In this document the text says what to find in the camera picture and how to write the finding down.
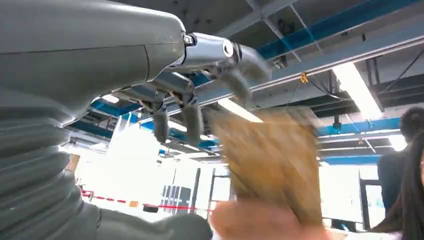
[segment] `black hair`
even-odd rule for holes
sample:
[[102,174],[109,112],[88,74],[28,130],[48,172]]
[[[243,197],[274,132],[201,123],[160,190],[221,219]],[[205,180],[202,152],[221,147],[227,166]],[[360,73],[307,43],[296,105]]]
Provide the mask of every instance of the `black hair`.
[[424,187],[421,178],[423,149],[424,133],[420,131],[412,139],[405,159],[400,194],[386,218],[371,232],[402,232],[402,240],[424,240]]
[[422,129],[424,129],[424,108],[411,107],[400,117],[400,132],[407,143]]

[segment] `metal bolt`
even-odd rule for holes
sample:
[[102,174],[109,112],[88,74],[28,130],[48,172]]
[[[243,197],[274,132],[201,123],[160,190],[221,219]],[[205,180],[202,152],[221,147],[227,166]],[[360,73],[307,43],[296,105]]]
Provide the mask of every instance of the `metal bolt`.
[[222,43],[222,50],[224,51],[225,56],[227,56],[228,58],[233,56],[233,44],[229,40],[224,40],[224,42]]
[[193,82],[189,81],[186,83],[185,89],[187,89],[188,91],[193,91],[195,89],[195,85],[193,84]]
[[184,36],[183,37],[183,40],[184,40],[184,44],[193,44],[193,38],[191,37],[191,36]]

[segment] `blurry brown object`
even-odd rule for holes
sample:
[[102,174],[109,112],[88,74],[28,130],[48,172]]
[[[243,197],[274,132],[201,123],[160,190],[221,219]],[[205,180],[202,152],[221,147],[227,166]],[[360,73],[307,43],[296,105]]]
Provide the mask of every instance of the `blurry brown object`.
[[293,210],[302,225],[321,226],[321,198],[314,121],[310,111],[255,114],[264,123],[236,115],[216,117],[236,196]]
[[68,165],[66,166],[65,169],[74,173],[75,169],[77,169],[79,161],[80,161],[79,155],[71,154],[70,158],[69,158],[69,163],[68,163]]

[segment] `ceiling light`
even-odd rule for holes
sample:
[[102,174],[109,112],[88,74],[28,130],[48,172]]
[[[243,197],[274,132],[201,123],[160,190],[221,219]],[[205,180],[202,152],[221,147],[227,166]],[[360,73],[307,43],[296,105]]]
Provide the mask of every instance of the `ceiling light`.
[[398,135],[390,135],[387,136],[388,140],[390,141],[391,147],[396,151],[402,151],[407,147],[407,142],[405,141],[404,136],[398,134]]
[[355,147],[333,147],[333,148],[323,148],[318,151],[344,151],[344,150],[361,150],[361,149],[369,149],[369,146],[355,146]]
[[91,101],[91,103],[94,103],[97,99],[99,99],[100,97],[98,96],[98,97],[96,97],[96,98],[94,98],[93,99],[93,101]]
[[187,132],[187,127],[185,127],[181,124],[178,124],[174,121],[168,121],[168,126],[170,128],[176,129],[176,130],[181,131],[181,132]]
[[355,133],[351,132],[351,133],[332,134],[332,135],[319,136],[318,138],[324,139],[324,138],[345,137],[345,136],[352,136],[352,135],[355,135]]
[[169,152],[178,153],[178,154],[185,154],[185,152],[183,152],[183,151],[180,151],[180,150],[177,150],[177,149],[172,149],[172,148],[169,149]]
[[104,95],[101,98],[113,104],[116,104],[117,102],[119,102],[119,98],[117,98],[116,96],[112,94]]
[[184,144],[183,146],[186,147],[186,148],[188,148],[188,149],[192,149],[194,151],[199,151],[199,149],[197,147],[194,147],[192,145]]
[[321,165],[321,167],[328,167],[328,166],[330,166],[330,164],[328,162],[326,162],[326,161],[320,161],[319,162],[319,165]]
[[233,101],[231,101],[228,98],[221,99],[218,101],[218,104],[222,107],[226,108],[228,111],[233,112],[236,115],[239,115],[240,117],[249,120],[253,123],[263,123],[261,119],[259,119],[257,116],[253,115],[252,113],[248,112],[243,107],[237,105]]
[[207,167],[212,167],[212,168],[225,168],[228,167],[228,163],[226,162],[208,162],[208,161],[202,161],[202,163],[206,164]]
[[90,149],[105,149],[107,147],[106,144],[104,144],[103,142],[97,143],[97,144],[93,144],[91,146],[89,146]]
[[193,159],[193,158],[204,158],[209,156],[206,152],[195,152],[195,153],[184,153],[174,156],[177,159]]
[[211,137],[208,137],[206,135],[200,135],[200,139],[203,141],[212,141],[213,139]]
[[164,146],[164,145],[160,145],[160,146],[159,146],[159,149],[160,149],[160,150],[163,150],[163,151],[165,151],[165,152],[167,152],[170,148],[169,148],[169,147],[167,147],[167,146]]
[[332,70],[364,119],[377,119],[382,116],[379,106],[353,62],[340,64]]
[[400,129],[383,129],[383,130],[361,132],[360,134],[385,134],[385,133],[393,133],[393,132],[399,132],[399,131]]

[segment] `door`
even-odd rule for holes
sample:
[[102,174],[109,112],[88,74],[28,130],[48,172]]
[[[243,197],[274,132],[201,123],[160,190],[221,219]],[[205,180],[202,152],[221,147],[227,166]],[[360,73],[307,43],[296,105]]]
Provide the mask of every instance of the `door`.
[[363,226],[365,230],[369,230],[377,226],[386,216],[382,187],[376,179],[361,179],[359,183]]

